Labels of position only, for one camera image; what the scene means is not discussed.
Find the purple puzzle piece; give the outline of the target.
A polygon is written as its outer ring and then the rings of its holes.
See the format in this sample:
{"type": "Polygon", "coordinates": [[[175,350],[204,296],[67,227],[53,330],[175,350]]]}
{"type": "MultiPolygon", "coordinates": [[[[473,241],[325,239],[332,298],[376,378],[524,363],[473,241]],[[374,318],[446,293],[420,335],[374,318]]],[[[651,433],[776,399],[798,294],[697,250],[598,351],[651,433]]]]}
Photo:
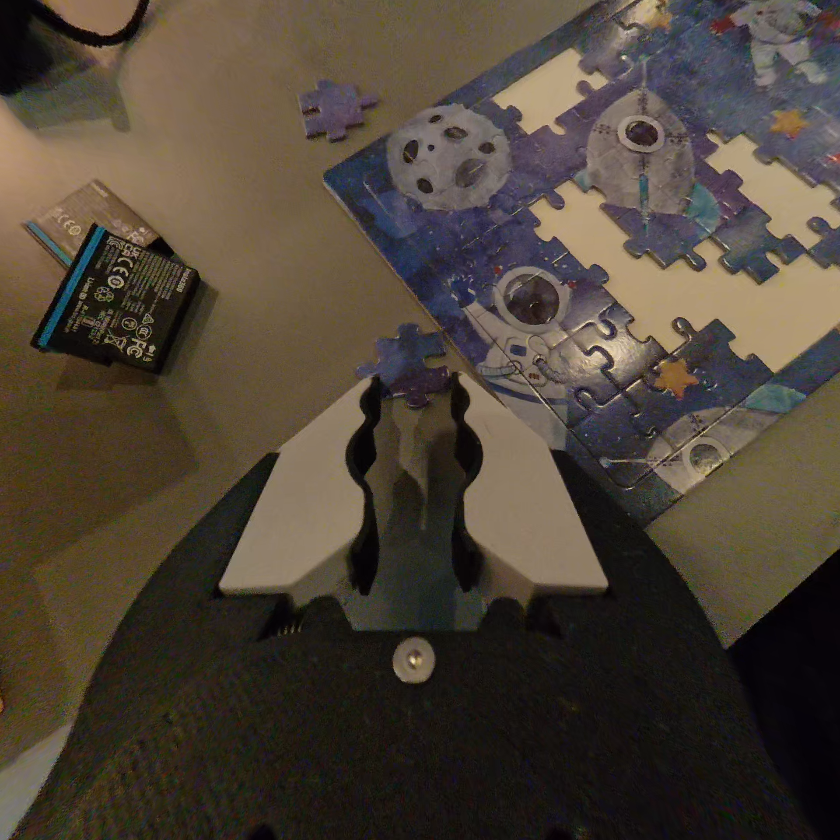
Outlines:
{"type": "Polygon", "coordinates": [[[402,398],[409,408],[420,410],[431,403],[432,395],[449,388],[449,368],[426,364],[429,358],[446,355],[442,332],[423,332],[407,322],[399,326],[395,337],[379,338],[374,345],[375,361],[358,365],[355,374],[360,380],[379,377],[384,397],[402,398]]]}

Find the grey battery pack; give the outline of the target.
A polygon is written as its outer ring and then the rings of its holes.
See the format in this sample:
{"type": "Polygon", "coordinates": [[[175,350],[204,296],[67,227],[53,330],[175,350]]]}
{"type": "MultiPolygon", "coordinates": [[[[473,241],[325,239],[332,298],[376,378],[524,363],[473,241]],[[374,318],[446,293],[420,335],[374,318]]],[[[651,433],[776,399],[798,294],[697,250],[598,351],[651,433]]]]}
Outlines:
{"type": "Polygon", "coordinates": [[[90,181],[58,204],[24,221],[22,227],[60,266],[68,268],[94,225],[165,258],[180,261],[173,248],[142,216],[98,180],[90,181]]]}

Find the space jigsaw puzzle board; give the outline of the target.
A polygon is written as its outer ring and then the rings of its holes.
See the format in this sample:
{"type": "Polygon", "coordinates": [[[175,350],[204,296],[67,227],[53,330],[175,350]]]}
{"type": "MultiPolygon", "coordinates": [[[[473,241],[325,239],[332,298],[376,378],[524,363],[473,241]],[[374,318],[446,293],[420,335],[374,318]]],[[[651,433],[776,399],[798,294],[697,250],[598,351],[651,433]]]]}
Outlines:
{"type": "Polygon", "coordinates": [[[643,523],[838,376],[838,2],[596,2],[323,182],[643,523]]]}

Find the black battery blue edge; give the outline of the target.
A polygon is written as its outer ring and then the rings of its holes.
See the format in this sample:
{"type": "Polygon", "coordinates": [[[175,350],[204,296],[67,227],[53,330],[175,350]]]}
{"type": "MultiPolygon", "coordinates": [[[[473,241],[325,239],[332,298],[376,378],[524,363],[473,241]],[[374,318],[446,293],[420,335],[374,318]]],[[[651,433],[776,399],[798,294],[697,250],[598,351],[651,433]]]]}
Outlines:
{"type": "Polygon", "coordinates": [[[93,224],[29,344],[159,375],[202,284],[194,268],[93,224]]]}

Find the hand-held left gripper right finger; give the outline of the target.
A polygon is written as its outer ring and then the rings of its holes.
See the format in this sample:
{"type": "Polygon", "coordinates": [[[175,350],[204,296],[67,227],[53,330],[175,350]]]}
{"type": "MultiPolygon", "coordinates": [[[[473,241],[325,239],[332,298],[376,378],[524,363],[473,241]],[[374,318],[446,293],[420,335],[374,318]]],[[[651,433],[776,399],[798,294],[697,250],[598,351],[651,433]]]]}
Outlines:
{"type": "Polygon", "coordinates": [[[451,538],[461,590],[485,601],[605,593],[606,575],[551,449],[466,373],[454,374],[451,387],[464,472],[451,538]]]}

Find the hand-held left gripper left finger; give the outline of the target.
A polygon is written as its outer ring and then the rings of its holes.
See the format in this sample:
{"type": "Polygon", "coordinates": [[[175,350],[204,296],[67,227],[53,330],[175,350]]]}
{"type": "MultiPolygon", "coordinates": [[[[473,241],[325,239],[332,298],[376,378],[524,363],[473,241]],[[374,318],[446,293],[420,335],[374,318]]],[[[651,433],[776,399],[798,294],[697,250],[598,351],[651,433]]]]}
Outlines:
{"type": "Polygon", "coordinates": [[[371,592],[380,540],[366,474],[382,382],[360,381],[283,444],[219,582],[225,596],[371,592]]]}

